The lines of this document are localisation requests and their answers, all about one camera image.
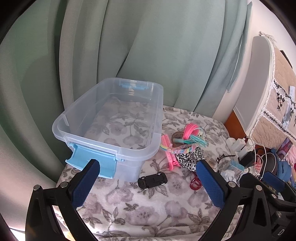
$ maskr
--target photo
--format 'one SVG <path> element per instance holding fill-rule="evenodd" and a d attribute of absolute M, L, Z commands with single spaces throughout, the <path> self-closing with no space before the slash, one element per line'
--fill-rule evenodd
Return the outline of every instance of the photo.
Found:
<path fill-rule="evenodd" d="M 288 128 L 291 120 L 291 106 L 290 104 L 287 105 L 286 113 L 283 117 L 282 124 L 285 128 Z"/>
<path fill-rule="evenodd" d="M 278 155 L 278 157 L 283 160 L 284 157 L 287 155 L 288 151 L 290 150 L 291 146 L 293 145 L 293 143 L 289 140 L 289 138 L 287 137 L 283 144 L 279 147 L 279 149 L 276 151 L 276 154 Z"/>

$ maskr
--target small box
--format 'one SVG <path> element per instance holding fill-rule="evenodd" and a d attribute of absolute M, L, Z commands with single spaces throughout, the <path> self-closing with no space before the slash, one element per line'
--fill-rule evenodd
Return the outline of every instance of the small box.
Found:
<path fill-rule="evenodd" d="M 236 162 L 235 160 L 231 160 L 228 162 L 228 165 L 225 169 L 232 170 L 235 173 L 235 178 L 238 178 L 241 174 L 244 173 L 244 166 Z"/>
<path fill-rule="evenodd" d="M 54 136 L 73 151 L 67 163 L 82 170 L 91 159 L 100 177 L 137 182 L 142 165 L 159 149 L 163 87 L 121 78 L 104 79 L 53 123 Z"/>

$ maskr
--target blue latch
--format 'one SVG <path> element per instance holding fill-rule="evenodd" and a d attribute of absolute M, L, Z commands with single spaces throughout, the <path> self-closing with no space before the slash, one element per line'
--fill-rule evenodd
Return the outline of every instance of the blue latch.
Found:
<path fill-rule="evenodd" d="M 121 87 L 129 89 L 135 89 L 135 90 L 147 90 L 148 86 L 147 84 L 141 84 L 141 83 L 120 83 Z"/>
<path fill-rule="evenodd" d="M 74 151 L 71 158 L 66 160 L 68 164 L 82 171 L 91 159 L 96 159 L 100 163 L 99 177 L 110 179 L 114 177 L 117 165 L 115 155 L 72 142 L 70 146 L 73 147 Z"/>

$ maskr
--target screw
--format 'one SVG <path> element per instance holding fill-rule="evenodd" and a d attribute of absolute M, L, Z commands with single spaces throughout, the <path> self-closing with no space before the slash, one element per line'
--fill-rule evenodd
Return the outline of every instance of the screw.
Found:
<path fill-rule="evenodd" d="M 262 190 L 262 187 L 261 187 L 260 185 L 256 185 L 256 189 L 257 189 L 258 191 L 261 191 L 261 190 Z"/>
<path fill-rule="evenodd" d="M 68 182 L 64 181 L 59 185 L 61 188 L 65 188 L 66 186 L 68 186 Z"/>
<path fill-rule="evenodd" d="M 228 185 L 231 187 L 231 188 L 234 188 L 236 186 L 235 182 L 229 182 Z"/>
<path fill-rule="evenodd" d="M 39 188 L 40 188 L 40 186 L 39 186 L 38 184 L 36 184 L 36 185 L 33 187 L 33 190 L 34 190 L 34 191 L 37 191 Z"/>

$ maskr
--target green curtain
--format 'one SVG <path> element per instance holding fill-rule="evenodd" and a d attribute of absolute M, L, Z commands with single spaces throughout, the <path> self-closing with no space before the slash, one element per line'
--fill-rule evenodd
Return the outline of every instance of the green curtain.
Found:
<path fill-rule="evenodd" d="M 36 1 L 0 45 L 0 124 L 26 160 L 54 181 L 71 156 L 51 131 L 64 111 L 54 41 L 61 6 L 58 0 Z"/>
<path fill-rule="evenodd" d="M 10 228 L 25 230 L 33 186 L 56 183 L 34 167 L 16 148 L 0 125 L 0 213 Z"/>
<path fill-rule="evenodd" d="M 240 48 L 237 49 L 236 57 L 237 63 L 235 65 L 235 70 L 233 72 L 232 78 L 230 80 L 230 83 L 227 86 L 227 91 L 230 93 L 235 81 L 237 80 L 240 68 L 242 66 L 242 60 L 245 53 L 246 43 L 247 43 L 247 37 L 248 37 L 248 30 L 250 25 L 250 17 L 251 17 L 251 11 L 252 11 L 253 3 L 250 2 L 247 6 L 247 15 L 246 15 L 246 22 L 244 25 L 244 31 L 241 36 L 241 42 L 240 42 Z"/>
<path fill-rule="evenodd" d="M 242 59 L 246 0 L 100 0 L 88 11 L 83 5 L 92 1 L 69 3 L 60 48 L 65 107 L 94 84 L 97 63 L 97 82 L 115 76 L 157 82 L 165 105 L 214 114 Z M 83 20 L 95 13 L 91 29 Z M 90 66 L 87 73 L 82 66 Z"/>

